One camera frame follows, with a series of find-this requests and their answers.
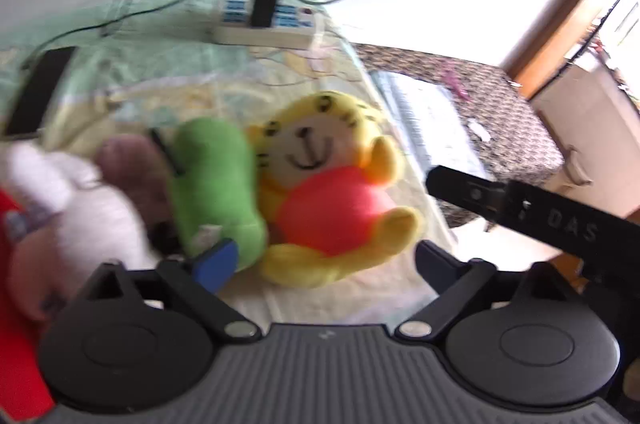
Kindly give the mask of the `green plush toy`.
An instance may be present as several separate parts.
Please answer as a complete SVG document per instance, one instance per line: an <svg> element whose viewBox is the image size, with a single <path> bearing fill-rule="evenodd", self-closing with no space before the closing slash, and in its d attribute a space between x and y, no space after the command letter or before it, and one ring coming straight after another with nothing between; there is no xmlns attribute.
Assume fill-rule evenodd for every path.
<svg viewBox="0 0 640 424"><path fill-rule="evenodd" d="M183 251L205 251L210 234L238 246L241 271L262 257L267 225L257 207L257 164L245 132L220 118L194 118L175 131L171 154L182 173L169 179Z"/></svg>

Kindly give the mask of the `mauve bear plush toy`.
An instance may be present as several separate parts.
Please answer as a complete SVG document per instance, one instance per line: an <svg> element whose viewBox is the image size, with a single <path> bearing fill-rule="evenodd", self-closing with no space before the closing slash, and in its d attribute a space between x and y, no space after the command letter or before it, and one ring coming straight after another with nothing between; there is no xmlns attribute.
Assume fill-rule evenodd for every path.
<svg viewBox="0 0 640 424"><path fill-rule="evenodd" d="M108 184L128 196L148 228L171 220L165 161L149 137L121 134L108 138L93 162Z"/></svg>

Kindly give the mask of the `white bunny plush toy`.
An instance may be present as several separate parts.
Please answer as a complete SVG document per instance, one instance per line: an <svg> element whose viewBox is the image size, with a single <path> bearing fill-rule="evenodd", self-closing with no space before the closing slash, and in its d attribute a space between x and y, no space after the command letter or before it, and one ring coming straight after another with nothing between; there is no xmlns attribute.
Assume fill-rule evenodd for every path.
<svg viewBox="0 0 640 424"><path fill-rule="evenodd" d="M52 319L104 262L156 264L134 204L84 158L9 144L1 192L15 203L1 216L11 244L9 293L29 319Z"/></svg>

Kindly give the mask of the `yellow tiger plush toy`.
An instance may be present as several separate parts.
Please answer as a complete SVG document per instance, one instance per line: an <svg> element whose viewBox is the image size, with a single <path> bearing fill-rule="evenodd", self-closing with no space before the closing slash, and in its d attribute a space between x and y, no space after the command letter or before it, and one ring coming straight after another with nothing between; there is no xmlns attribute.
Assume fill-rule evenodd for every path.
<svg viewBox="0 0 640 424"><path fill-rule="evenodd" d="M300 98L247 133L258 207L271 231L262 276L320 288L388 262L419 235L422 217L388 188L405 160L382 115L344 92Z"/></svg>

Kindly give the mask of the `brown patterned blanket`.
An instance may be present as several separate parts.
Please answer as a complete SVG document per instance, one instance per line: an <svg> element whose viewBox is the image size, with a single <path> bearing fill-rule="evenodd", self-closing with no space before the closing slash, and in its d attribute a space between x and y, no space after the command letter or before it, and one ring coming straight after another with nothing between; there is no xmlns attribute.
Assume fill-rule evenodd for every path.
<svg viewBox="0 0 640 424"><path fill-rule="evenodd" d="M369 76L394 72L445 87L491 180L541 187L562 170L560 149L500 69L414 50L365 44L355 49Z"/></svg>

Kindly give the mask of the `white folded paper pad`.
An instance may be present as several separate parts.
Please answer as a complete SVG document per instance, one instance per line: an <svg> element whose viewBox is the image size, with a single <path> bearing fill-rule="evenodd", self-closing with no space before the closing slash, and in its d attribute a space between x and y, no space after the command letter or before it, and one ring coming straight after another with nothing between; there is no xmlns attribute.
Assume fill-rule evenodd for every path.
<svg viewBox="0 0 640 424"><path fill-rule="evenodd" d="M424 175L441 165L492 179L445 87L394 72L372 71L370 77Z"/></svg>

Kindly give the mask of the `wooden door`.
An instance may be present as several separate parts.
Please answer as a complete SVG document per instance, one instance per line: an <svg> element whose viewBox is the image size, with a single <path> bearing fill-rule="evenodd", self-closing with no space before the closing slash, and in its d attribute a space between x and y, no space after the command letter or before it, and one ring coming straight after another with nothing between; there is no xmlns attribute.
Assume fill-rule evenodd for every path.
<svg viewBox="0 0 640 424"><path fill-rule="evenodd" d="M550 83L564 54L585 34L602 0L551 0L533 26L500 64L527 100Z"/></svg>

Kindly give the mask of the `red cardboard box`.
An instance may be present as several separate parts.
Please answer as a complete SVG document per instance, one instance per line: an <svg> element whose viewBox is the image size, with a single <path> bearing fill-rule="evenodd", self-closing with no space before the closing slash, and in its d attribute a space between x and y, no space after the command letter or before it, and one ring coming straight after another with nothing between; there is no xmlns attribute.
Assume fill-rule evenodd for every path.
<svg viewBox="0 0 640 424"><path fill-rule="evenodd" d="M1 422L36 420L53 407L53 400L37 364L39 328L17 308L9 292L8 277L14 244L11 215L22 209L1 192Z"/></svg>

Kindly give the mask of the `green yellow bed sheet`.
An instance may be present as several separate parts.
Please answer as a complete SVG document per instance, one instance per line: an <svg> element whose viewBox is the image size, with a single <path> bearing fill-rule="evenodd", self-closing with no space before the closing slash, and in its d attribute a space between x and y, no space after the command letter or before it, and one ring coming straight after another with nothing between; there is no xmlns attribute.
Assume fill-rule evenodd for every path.
<svg viewBox="0 0 640 424"><path fill-rule="evenodd" d="M134 16L103 34L100 24L113 14L112 0L93 0L85 8L3 32L2 114L12 112L41 49L76 46L41 137L49 149L89 156L119 132L171 128L197 116L254 125L319 90L347 92L369 103L381 113L384 132L400 139L349 43L328 36L310 51L217 45L212 37L216 2L136 0ZM280 288L247 269L221 292L227 304L260 326L397 326L435 296L416 271L413 250L325 288Z"/></svg>

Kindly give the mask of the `black smartphone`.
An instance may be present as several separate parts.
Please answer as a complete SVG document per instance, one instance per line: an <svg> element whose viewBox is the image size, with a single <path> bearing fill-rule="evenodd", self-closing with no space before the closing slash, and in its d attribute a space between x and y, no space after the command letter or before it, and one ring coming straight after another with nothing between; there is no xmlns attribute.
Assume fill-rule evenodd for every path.
<svg viewBox="0 0 640 424"><path fill-rule="evenodd" d="M39 57L14 103L9 121L3 129L3 139L39 137L56 88L76 51L76 46L68 46L48 50Z"/></svg>

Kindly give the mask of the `white power strip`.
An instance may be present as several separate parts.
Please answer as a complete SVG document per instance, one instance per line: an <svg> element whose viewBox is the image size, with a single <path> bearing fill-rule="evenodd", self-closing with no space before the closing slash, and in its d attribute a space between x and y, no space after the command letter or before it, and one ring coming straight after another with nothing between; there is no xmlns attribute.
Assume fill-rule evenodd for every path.
<svg viewBox="0 0 640 424"><path fill-rule="evenodd" d="M305 50L320 43L321 17L308 7L277 4L270 22L255 23L251 0L218 0L213 9L212 36L219 45Z"/></svg>

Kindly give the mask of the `black power adapter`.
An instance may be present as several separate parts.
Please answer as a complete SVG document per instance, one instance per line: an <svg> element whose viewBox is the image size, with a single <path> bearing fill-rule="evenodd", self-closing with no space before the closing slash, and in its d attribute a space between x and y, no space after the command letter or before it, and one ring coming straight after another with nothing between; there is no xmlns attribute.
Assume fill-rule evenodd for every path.
<svg viewBox="0 0 640 424"><path fill-rule="evenodd" d="M252 28L270 28L278 0L253 0L250 12L250 26Z"/></svg>

